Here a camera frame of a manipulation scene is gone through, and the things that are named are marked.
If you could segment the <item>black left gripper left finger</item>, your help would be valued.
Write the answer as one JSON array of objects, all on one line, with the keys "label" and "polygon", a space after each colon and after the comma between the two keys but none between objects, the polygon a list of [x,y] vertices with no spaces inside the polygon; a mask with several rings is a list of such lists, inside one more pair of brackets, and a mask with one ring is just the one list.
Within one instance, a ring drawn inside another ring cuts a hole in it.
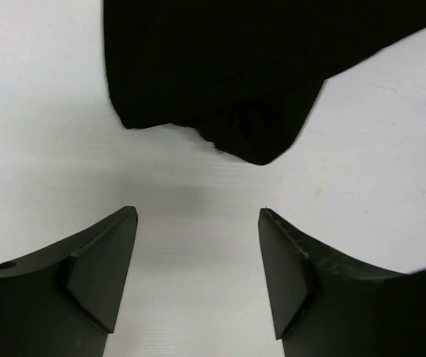
[{"label": "black left gripper left finger", "polygon": [[0,356],[102,356],[135,244],[134,207],[0,264]]}]

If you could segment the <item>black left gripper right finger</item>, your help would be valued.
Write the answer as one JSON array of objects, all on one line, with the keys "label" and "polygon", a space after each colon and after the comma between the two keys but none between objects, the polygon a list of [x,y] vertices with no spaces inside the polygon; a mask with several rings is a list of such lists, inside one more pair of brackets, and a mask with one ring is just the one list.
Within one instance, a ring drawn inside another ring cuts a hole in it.
[{"label": "black left gripper right finger", "polygon": [[426,357],[426,268],[403,274],[362,262],[268,208],[258,229],[287,356]]}]

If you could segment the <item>black skirt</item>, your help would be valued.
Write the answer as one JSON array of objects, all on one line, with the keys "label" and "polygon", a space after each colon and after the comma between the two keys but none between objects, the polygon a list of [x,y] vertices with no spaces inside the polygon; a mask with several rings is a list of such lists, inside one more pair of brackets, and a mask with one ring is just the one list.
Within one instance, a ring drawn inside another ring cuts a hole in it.
[{"label": "black skirt", "polygon": [[266,165],[325,82],[426,28],[426,1],[105,1],[109,99],[127,129],[172,124]]}]

